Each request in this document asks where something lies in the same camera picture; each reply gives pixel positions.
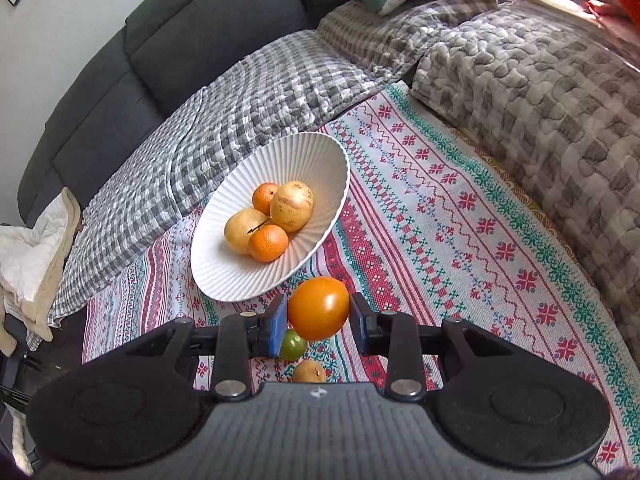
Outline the green tomato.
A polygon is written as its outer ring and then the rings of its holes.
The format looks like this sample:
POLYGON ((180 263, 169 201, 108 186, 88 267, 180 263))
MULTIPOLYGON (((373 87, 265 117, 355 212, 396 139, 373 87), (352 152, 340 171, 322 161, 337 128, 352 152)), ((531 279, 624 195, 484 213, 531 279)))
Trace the green tomato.
POLYGON ((279 358, 288 362, 298 361, 307 351, 307 347, 307 341, 295 330, 288 328, 284 333, 279 358))

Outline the large yellow passion fruit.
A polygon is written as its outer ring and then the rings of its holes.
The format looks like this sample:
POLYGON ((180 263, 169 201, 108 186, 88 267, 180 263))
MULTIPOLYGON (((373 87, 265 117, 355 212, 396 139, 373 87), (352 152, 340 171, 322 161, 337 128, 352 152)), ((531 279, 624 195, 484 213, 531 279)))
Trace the large yellow passion fruit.
POLYGON ((229 248, 246 256, 250 237, 267 220, 266 214, 254 208, 244 208, 234 214, 224 226, 224 239, 229 248))

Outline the orange tomato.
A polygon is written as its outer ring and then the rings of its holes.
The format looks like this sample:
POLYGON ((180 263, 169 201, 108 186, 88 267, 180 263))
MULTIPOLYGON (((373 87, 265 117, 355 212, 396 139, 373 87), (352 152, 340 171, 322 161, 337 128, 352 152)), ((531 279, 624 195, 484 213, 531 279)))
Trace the orange tomato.
POLYGON ((342 329, 348 315, 349 292, 336 278, 310 278, 288 298, 288 322, 306 341, 332 337, 342 329))

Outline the clear plastic sleeve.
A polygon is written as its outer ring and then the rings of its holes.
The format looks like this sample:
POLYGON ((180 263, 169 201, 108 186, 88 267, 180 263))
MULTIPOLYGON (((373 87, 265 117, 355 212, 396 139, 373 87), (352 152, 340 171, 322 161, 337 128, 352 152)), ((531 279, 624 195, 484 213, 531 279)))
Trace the clear plastic sleeve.
POLYGON ((639 29, 617 3, 601 0, 498 0, 530 3, 579 28, 593 32, 621 48, 639 50, 639 29))

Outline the cream white blanket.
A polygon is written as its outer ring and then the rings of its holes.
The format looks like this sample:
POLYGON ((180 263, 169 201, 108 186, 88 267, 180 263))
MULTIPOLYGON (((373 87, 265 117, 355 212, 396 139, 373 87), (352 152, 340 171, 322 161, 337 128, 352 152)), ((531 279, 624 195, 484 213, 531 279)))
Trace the cream white blanket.
POLYGON ((53 339, 49 314, 80 219, 78 201, 63 188, 31 228, 1 228, 1 314, 24 324, 29 349, 53 339))

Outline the mandarin orange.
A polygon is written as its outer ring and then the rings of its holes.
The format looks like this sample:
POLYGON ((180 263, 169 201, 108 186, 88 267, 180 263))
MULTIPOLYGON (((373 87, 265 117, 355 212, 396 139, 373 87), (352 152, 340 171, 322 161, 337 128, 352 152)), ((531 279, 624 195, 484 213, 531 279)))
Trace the mandarin orange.
POLYGON ((273 182, 264 182, 254 189, 252 195, 253 207, 266 216, 270 215, 270 204, 273 196, 278 192, 279 185, 273 182))

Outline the dark grey sofa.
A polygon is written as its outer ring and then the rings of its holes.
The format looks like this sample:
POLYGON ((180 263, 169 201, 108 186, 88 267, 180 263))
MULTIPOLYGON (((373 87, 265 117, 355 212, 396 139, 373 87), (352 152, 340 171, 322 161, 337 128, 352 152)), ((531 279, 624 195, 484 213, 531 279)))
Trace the dark grey sofa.
POLYGON ((347 0, 144 0, 43 127, 17 207, 33 226, 62 188, 81 207, 189 96, 244 56, 347 0))

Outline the grey checked quilt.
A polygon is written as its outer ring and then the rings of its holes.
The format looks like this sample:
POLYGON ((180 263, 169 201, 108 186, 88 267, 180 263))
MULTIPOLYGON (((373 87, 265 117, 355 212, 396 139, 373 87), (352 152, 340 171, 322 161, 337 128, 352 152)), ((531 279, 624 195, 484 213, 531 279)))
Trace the grey checked quilt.
POLYGON ((79 311, 251 150, 322 125, 394 68, 389 53, 365 41, 341 48, 305 30, 270 42, 195 92, 82 212, 47 327, 79 311))

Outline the mandarin with stem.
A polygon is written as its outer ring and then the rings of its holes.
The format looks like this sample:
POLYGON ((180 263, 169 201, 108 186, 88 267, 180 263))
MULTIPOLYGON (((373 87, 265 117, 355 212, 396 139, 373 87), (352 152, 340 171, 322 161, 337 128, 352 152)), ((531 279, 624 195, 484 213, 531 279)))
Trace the mandarin with stem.
POLYGON ((247 248, 255 260, 262 263, 273 262, 288 248, 288 233, 275 224, 262 226, 250 237, 247 248))

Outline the brown longan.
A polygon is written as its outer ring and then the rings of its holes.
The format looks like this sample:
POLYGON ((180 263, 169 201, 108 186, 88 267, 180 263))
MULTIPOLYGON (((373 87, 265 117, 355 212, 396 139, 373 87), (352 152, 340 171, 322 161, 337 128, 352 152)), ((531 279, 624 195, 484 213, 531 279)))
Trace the brown longan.
POLYGON ((317 361, 303 360, 294 368, 292 382, 298 382, 299 384, 326 382, 326 371, 317 361))

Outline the patterned red green tablecloth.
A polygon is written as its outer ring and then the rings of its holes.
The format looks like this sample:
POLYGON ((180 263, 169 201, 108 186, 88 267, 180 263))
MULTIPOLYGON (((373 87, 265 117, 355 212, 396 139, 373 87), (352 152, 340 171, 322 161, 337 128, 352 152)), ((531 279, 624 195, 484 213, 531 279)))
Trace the patterned red green tablecloth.
POLYGON ((464 318, 597 387, 612 422, 594 462, 639 468, 639 372, 600 294, 551 222, 401 84, 321 128, 350 160, 340 218, 272 292, 221 304, 196 287, 193 233, 208 196, 88 303, 82 362, 188 316, 196 327, 261 311, 316 276, 362 292, 372 310, 421 324, 464 318))

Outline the brown grey checked blanket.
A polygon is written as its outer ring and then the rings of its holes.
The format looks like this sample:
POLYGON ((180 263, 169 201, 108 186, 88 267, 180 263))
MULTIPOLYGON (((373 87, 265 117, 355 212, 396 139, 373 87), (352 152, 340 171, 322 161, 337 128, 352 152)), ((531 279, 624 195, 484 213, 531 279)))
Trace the brown grey checked blanket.
POLYGON ((639 66, 524 1, 349 1, 321 36, 466 133, 548 214, 639 348, 639 66))

